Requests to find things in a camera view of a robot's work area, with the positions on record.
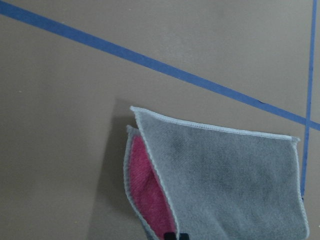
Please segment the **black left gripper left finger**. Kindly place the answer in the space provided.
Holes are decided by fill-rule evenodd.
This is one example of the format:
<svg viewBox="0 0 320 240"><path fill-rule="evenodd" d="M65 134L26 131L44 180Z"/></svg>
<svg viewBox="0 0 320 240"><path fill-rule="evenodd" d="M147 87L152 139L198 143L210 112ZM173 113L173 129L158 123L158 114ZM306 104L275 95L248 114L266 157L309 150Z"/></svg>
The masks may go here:
<svg viewBox="0 0 320 240"><path fill-rule="evenodd" d="M175 232L166 232L164 235L164 240L176 240L176 233Z"/></svg>

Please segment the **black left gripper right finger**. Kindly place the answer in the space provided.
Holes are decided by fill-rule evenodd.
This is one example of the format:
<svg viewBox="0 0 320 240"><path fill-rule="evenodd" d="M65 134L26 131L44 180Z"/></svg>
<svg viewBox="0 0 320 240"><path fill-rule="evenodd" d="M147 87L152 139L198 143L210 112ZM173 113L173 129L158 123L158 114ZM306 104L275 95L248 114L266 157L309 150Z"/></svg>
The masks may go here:
<svg viewBox="0 0 320 240"><path fill-rule="evenodd" d="M180 233L179 240L189 240L189 235L187 233Z"/></svg>

